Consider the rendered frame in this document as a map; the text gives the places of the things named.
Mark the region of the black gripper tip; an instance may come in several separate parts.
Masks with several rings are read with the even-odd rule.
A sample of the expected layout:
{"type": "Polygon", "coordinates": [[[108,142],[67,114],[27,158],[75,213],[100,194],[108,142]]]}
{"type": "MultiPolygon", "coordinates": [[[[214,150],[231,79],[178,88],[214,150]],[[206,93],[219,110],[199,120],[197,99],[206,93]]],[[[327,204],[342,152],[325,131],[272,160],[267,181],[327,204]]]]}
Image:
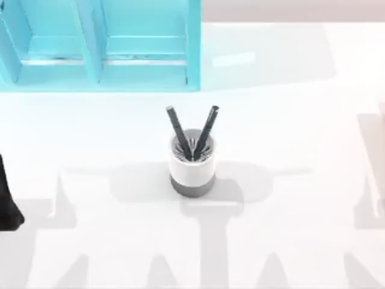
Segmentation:
{"type": "Polygon", "coordinates": [[[10,193],[4,162],[0,154],[0,232],[16,231],[25,217],[10,193]]]}

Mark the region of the white and grey pen holder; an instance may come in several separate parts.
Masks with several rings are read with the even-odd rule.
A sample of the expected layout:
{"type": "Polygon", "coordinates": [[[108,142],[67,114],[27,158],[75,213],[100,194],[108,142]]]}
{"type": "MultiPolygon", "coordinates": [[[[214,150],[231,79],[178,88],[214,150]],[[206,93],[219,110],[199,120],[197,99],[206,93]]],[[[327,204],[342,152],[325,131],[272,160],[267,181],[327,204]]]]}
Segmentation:
{"type": "Polygon", "coordinates": [[[216,180],[216,148],[213,137],[197,161],[188,161],[180,148],[177,137],[170,139],[168,170],[174,190],[185,197],[198,198],[208,194],[216,180]]]}

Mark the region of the light blue rack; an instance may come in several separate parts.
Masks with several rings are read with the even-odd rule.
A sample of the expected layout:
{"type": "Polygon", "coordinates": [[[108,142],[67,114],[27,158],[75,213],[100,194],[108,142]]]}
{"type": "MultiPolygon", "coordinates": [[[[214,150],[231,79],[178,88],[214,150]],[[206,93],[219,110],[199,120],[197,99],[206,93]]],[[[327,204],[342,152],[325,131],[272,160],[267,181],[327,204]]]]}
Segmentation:
{"type": "Polygon", "coordinates": [[[0,92],[182,92],[202,0],[0,0],[0,92]]]}

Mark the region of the dark grey pen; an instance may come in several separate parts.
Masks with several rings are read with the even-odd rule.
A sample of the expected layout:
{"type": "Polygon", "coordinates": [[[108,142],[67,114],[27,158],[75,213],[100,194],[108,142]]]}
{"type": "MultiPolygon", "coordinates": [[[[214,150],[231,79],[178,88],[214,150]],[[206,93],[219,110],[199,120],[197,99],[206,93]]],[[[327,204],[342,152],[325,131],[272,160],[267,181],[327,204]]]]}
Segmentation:
{"type": "Polygon", "coordinates": [[[191,161],[193,158],[192,153],[191,153],[191,149],[190,149],[188,140],[185,137],[184,130],[182,129],[182,126],[179,122],[179,118],[176,114],[176,110],[174,109],[173,106],[168,106],[166,108],[166,110],[167,110],[167,114],[169,116],[170,122],[173,126],[175,135],[176,135],[178,142],[180,144],[180,147],[183,151],[183,154],[188,161],[191,161]]]}
{"type": "Polygon", "coordinates": [[[217,114],[218,114],[219,109],[220,109],[219,106],[214,105],[214,106],[212,106],[212,108],[209,112],[207,121],[206,121],[206,123],[202,129],[202,133],[200,134],[196,148],[194,150],[194,161],[196,161],[200,158],[202,151],[206,146],[206,142],[209,138],[212,127],[213,127],[215,120],[217,118],[217,114]]]}

